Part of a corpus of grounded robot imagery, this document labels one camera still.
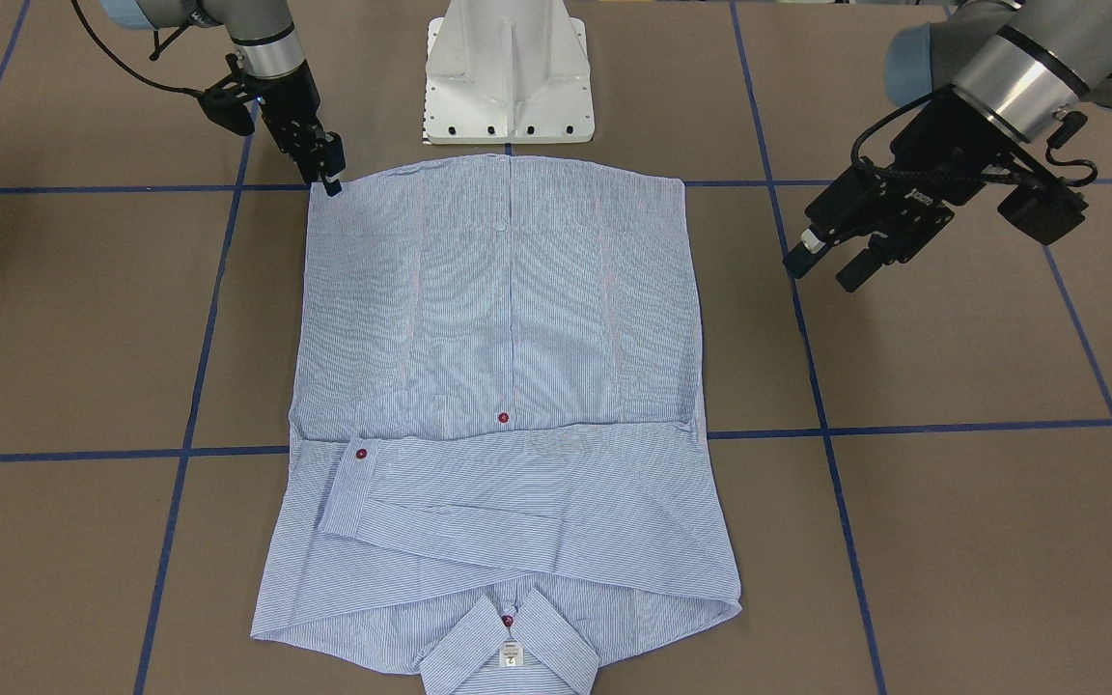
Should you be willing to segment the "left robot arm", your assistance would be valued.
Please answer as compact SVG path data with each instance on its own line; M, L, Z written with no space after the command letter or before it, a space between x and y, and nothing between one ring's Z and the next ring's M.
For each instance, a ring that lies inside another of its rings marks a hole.
M901 31L884 63L895 110L853 141L848 167L806 208L807 229L784 265L800 280L853 238L838 271L847 292L884 265L909 264L989 185L997 212L1049 246L1085 219L1086 175L1060 175L1058 151L1112 111L1112 1L965 1L941 23Z

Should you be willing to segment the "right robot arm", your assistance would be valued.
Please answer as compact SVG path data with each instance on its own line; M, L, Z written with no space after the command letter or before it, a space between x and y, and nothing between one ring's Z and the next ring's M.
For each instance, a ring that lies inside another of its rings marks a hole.
M228 75L203 89L163 85L140 73L97 34L79 1L70 7L85 34L136 82L191 98L205 119L241 137L256 131L250 106L257 105L266 131L304 183L322 186L328 197L341 192L342 140L322 127L320 92L287 1L101 1L116 26L152 34L151 61L191 28L224 28L231 41Z

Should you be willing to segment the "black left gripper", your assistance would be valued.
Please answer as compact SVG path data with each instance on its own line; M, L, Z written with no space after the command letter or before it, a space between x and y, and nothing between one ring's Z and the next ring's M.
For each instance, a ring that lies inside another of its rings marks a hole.
M892 161L862 153L868 138L901 116L913 118L890 145ZM1015 142L950 87L916 98L857 136L847 169L806 208L808 228L784 256L793 280L802 280L831 247L864 237L868 245L837 274L856 292L888 264L909 264L953 214L987 183L1015 183Z

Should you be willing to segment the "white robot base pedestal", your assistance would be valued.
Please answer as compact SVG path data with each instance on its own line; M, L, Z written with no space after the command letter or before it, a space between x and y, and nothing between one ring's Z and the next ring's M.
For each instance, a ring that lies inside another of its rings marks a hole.
M587 143L586 24L564 1L451 1L427 27L424 141Z

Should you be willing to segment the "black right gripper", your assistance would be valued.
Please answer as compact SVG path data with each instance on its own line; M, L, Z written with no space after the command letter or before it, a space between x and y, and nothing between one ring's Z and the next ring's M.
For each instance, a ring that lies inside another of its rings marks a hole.
M342 138L322 127L320 93L309 63L281 76L252 75L251 70L244 75L260 103L264 125L304 183L322 183L327 197L340 193L346 167Z

